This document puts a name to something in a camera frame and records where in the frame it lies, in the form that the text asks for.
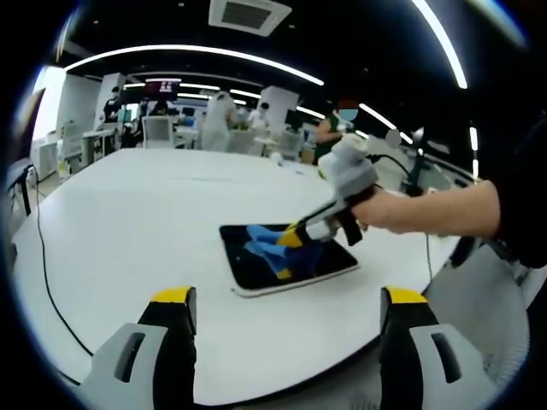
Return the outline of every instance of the tablet screen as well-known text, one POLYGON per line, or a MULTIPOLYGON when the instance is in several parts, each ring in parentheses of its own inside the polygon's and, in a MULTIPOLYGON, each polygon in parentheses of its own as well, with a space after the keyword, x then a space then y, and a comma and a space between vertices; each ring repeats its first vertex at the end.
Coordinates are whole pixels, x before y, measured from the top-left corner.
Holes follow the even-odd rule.
MULTIPOLYGON (((288 225, 264 225, 271 231, 284 231, 288 225)), ((357 266, 357 260, 336 241, 323 243, 323 251, 314 272, 307 272, 298 278, 278 279, 268 263, 252 254, 244 246, 250 241, 247 225, 221 226, 221 236, 233 277, 240 288, 263 290, 297 284, 335 272, 342 272, 357 266)))

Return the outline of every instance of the person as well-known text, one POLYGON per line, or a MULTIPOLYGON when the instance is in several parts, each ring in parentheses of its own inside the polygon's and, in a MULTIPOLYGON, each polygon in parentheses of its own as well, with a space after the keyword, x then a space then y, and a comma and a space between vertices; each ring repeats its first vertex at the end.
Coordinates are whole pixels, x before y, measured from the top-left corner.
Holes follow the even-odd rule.
POLYGON ((207 117, 207 111, 202 111, 201 114, 198 114, 196 120, 194 121, 193 129, 197 131, 197 137, 194 142, 194 149, 202 148, 202 132, 203 124, 205 123, 205 118, 207 117))
POLYGON ((220 91, 207 104, 207 116, 203 122, 202 149, 226 152, 229 127, 234 123, 236 104, 226 91, 220 91))
POLYGON ((101 121, 105 123, 112 123, 118 121, 118 112, 120 111, 121 105, 118 98, 120 94, 120 87, 114 87, 110 98, 104 104, 103 113, 101 114, 101 121))
POLYGON ((266 116, 269 108, 270 104, 263 102, 260 107, 251 111, 249 118, 247 118, 247 124, 251 130, 265 132, 270 127, 266 116))
POLYGON ((168 104, 167 102, 161 100, 156 103, 156 106, 150 112, 152 115, 167 115, 168 114, 168 104))
POLYGON ((315 159, 314 165, 323 156, 331 152, 332 147, 340 140, 349 123, 338 115, 334 109, 315 130, 315 159))
POLYGON ((353 207, 352 212, 364 230, 375 226, 395 233, 499 240, 522 265, 544 267, 547 217, 543 156, 547 152, 547 120, 540 121, 523 142, 488 180, 414 198, 376 188, 374 195, 353 207))

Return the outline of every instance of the air conditioner vent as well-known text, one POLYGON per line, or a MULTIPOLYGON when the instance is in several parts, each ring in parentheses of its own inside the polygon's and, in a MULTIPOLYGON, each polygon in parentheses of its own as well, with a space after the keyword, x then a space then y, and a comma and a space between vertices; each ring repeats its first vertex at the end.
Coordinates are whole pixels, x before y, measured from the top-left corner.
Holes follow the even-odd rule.
POLYGON ((269 0, 211 0, 209 24, 267 37, 291 11, 269 0))
POLYGON ((271 14, 270 10, 245 4, 228 3, 222 16, 222 22, 260 29, 271 14))

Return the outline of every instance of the yellow object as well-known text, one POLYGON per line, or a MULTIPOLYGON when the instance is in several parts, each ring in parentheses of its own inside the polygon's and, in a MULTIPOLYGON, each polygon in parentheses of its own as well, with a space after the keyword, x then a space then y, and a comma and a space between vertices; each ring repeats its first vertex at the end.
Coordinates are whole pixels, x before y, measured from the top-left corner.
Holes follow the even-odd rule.
POLYGON ((278 272, 277 279, 290 279, 292 278, 291 271, 288 269, 283 269, 281 272, 278 272))
POLYGON ((279 246, 288 246, 289 248, 299 248, 302 246, 302 241, 297 235, 297 230, 291 228, 283 232, 283 235, 278 239, 277 244, 279 246))
POLYGON ((182 288, 165 289, 152 296, 151 302, 163 303, 188 303, 192 286, 184 286, 182 288))
POLYGON ((285 230, 286 230, 286 231, 290 231, 291 229, 296 228, 297 225, 298 225, 298 221, 293 222, 293 223, 291 223, 289 226, 287 226, 287 229, 285 229, 285 230))
POLYGON ((427 299, 413 290, 386 286, 390 294, 391 303, 427 303, 427 299))

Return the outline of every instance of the black sleeve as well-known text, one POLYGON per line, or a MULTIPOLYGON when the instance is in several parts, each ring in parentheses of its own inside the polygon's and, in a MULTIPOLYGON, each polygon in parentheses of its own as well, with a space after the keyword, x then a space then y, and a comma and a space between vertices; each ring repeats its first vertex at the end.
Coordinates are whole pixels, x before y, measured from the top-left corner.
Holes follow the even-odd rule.
POLYGON ((536 125, 508 161, 490 178, 496 186, 501 221, 496 239, 507 244, 521 264, 547 265, 547 121, 536 125))

